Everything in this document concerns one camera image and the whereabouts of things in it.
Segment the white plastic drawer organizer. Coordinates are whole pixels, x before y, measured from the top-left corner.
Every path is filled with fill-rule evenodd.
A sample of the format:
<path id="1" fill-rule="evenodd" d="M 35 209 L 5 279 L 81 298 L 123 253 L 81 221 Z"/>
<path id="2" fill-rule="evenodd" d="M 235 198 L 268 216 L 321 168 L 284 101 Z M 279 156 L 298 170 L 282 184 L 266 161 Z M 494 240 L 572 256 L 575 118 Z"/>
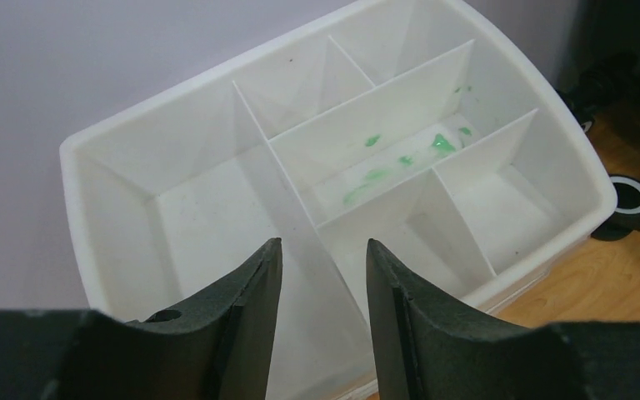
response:
<path id="1" fill-rule="evenodd" d="M 369 239 L 486 313 L 616 206 L 553 87 L 462 1 L 357 1 L 60 147 L 91 307 L 144 319 L 283 249 L 270 399 L 378 391 Z"/>

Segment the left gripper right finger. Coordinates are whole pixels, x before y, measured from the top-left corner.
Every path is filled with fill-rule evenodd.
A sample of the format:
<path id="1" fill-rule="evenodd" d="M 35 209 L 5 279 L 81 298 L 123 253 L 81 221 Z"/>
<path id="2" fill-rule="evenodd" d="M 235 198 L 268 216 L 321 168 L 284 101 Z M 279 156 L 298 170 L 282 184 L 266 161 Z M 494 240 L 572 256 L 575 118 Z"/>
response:
<path id="1" fill-rule="evenodd" d="M 640 322 L 527 328 L 467 305 L 367 242 L 383 399 L 640 399 Z"/>

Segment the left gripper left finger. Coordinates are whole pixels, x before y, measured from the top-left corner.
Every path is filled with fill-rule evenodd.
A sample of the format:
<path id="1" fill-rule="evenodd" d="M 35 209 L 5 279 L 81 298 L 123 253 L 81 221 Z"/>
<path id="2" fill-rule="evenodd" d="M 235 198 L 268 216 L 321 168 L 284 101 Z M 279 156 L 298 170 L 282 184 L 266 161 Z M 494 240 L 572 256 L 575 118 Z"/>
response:
<path id="1" fill-rule="evenodd" d="M 0 399 L 263 399 L 282 281 L 275 237 L 143 321 L 0 310 Z"/>

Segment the white black space suitcase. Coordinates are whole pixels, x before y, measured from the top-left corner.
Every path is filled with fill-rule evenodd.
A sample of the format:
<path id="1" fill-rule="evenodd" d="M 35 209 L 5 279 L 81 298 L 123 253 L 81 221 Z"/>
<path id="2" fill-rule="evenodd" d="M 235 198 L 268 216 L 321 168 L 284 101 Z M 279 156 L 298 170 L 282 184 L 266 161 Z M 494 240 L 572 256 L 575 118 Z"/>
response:
<path id="1" fill-rule="evenodd" d="M 640 232 L 640 1 L 589 1 L 573 38 L 574 78 L 559 95 L 596 145 L 627 146 L 610 169 L 614 212 L 592 233 L 613 242 Z"/>

